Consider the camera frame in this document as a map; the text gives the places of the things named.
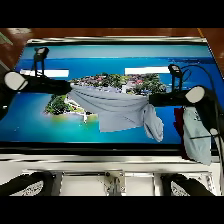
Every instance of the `screen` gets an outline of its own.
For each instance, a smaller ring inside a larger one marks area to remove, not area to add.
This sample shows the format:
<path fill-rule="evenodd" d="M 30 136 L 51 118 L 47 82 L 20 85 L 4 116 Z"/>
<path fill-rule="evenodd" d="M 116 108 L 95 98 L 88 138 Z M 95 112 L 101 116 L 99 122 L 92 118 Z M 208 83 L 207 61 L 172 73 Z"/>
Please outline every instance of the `screen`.
<path fill-rule="evenodd" d="M 34 48 L 25 47 L 15 68 L 17 72 L 31 74 Z M 172 77 L 167 67 L 170 64 L 180 68 L 198 64 L 212 74 L 219 102 L 224 106 L 223 80 L 206 45 L 66 45 L 48 48 L 50 51 L 45 59 L 47 76 L 123 94 L 147 96 L 170 92 Z M 190 71 L 191 75 L 189 71 L 184 75 L 183 89 L 195 85 L 211 89 L 203 70 L 192 67 Z M 164 124 L 163 140 L 157 142 L 147 137 L 144 127 L 100 132 L 98 115 L 86 113 L 66 95 L 18 93 L 7 115 L 0 121 L 0 141 L 180 144 L 173 125 L 174 108 L 155 108 Z"/>

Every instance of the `blue water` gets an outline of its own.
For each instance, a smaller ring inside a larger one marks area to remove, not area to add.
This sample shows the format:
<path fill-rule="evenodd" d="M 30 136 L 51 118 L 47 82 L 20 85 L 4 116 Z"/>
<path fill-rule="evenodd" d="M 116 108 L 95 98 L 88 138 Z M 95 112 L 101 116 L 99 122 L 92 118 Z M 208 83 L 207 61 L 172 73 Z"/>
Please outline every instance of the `blue water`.
<path fill-rule="evenodd" d="M 176 60 L 180 67 L 188 65 L 184 61 L 188 58 L 68 58 L 47 59 L 46 69 L 69 69 L 69 77 L 78 78 L 96 75 L 102 72 L 108 74 L 124 74 L 125 68 L 168 66 Z M 195 58 L 199 64 L 212 73 L 217 95 L 221 105 L 224 107 L 223 80 L 217 69 L 213 58 Z M 33 60 L 22 59 L 16 67 L 30 69 Z M 184 87 L 204 85 L 210 88 L 209 79 L 199 68 L 191 68 L 192 75 L 184 83 Z M 170 74 L 160 74 L 160 81 L 166 85 L 171 84 Z M 48 94 L 20 93 L 14 98 L 5 118 L 0 121 L 0 141 L 23 141 L 23 142 L 126 142 L 126 143 L 157 143 L 149 139 L 143 127 L 133 128 L 113 133 L 100 133 L 98 121 L 84 124 L 82 117 L 78 115 L 63 115 L 60 117 L 44 115 L 45 106 L 50 100 Z M 174 122 L 174 107 L 156 108 L 157 115 L 164 123 L 163 144 L 179 144 L 180 138 L 177 134 Z"/>

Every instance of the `metal bracket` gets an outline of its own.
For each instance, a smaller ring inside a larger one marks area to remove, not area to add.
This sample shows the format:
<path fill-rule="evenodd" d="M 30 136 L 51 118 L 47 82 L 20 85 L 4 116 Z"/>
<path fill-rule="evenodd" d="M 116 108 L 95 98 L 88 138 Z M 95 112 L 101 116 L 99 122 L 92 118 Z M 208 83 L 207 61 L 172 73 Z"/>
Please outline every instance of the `metal bracket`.
<path fill-rule="evenodd" d="M 107 196 L 125 196 L 125 172 L 123 170 L 105 171 L 104 186 Z"/>

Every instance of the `wooden floor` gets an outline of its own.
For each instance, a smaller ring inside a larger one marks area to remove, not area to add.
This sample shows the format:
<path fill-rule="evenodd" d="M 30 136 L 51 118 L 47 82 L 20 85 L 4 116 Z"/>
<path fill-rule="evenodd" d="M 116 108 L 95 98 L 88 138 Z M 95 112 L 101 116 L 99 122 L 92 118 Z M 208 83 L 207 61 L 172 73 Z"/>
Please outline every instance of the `wooden floor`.
<path fill-rule="evenodd" d="M 0 44 L 0 60 L 10 69 L 15 66 L 29 39 L 75 36 L 192 36 L 206 37 L 224 74 L 224 28 L 31 28 L 31 33 L 12 34 L 0 28 L 13 45 Z"/>

